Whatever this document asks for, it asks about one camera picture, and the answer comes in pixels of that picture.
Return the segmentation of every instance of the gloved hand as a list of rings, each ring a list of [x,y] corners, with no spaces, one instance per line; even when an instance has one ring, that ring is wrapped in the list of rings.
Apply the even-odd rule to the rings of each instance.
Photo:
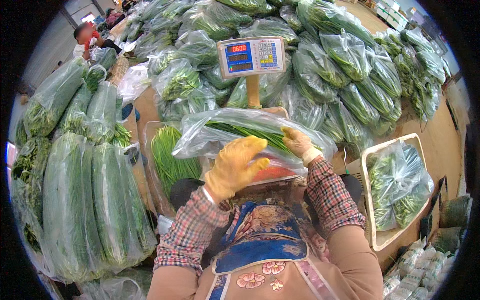
[[[284,134],[282,138],[283,143],[293,154],[302,159],[305,167],[317,156],[320,155],[323,157],[323,153],[313,146],[310,138],[306,134],[285,126],[281,128],[281,131]]]
[[[205,188],[217,204],[233,197],[253,180],[258,171],[268,166],[268,158],[259,158],[248,165],[267,144],[267,140],[251,135],[233,140],[220,150],[215,166],[205,174]]]

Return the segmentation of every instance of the digital scale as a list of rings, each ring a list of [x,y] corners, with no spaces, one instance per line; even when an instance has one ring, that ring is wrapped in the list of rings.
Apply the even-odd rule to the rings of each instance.
[[[216,44],[222,78],[246,77],[249,108],[261,108],[258,75],[285,72],[285,47],[281,36],[256,36]]]

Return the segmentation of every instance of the plaid shirt sleeve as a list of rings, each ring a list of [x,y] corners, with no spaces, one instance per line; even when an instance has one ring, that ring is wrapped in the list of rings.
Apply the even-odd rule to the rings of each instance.
[[[209,201],[203,186],[192,192],[190,200],[182,206],[170,230],[160,236],[153,271],[161,266],[191,267],[202,274],[200,260],[217,227],[228,223],[230,212]]]
[[[309,164],[307,193],[326,234],[345,225],[364,228],[365,217],[358,211],[341,178],[332,171],[332,165],[323,158]]]

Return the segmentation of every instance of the worker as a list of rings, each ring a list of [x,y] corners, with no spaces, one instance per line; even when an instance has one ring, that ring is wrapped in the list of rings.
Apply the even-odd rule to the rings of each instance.
[[[77,45],[73,48],[73,57],[83,57],[86,60],[90,59],[90,52],[96,48],[113,48],[119,54],[121,48],[119,48],[110,39],[102,39],[100,34],[95,30],[95,25],[90,22],[85,22],[75,29],[73,32],[73,38],[77,40]]]
[[[288,127],[282,132],[284,144],[308,167],[306,193],[327,235],[324,245],[281,202],[248,201],[230,210],[223,200],[269,164],[268,158],[249,163],[267,140],[237,139],[220,151],[205,184],[160,236],[148,300],[382,298],[382,272],[364,237],[365,217],[310,138]],[[225,227],[224,250],[202,268],[212,236]],[[328,253],[321,249],[325,244]]]

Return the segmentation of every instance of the apron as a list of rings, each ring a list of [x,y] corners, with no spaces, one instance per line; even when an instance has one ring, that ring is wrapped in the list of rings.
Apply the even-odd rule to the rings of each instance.
[[[233,222],[221,241],[226,248],[212,262],[215,278],[206,299],[223,300],[234,272],[257,264],[275,270],[282,268],[284,262],[295,264],[317,299],[338,299],[308,258],[311,245],[305,242],[308,239],[298,221],[304,222],[288,209],[266,201],[248,201],[241,208],[236,205]],[[249,280],[257,279],[245,280],[245,284],[250,284]]]

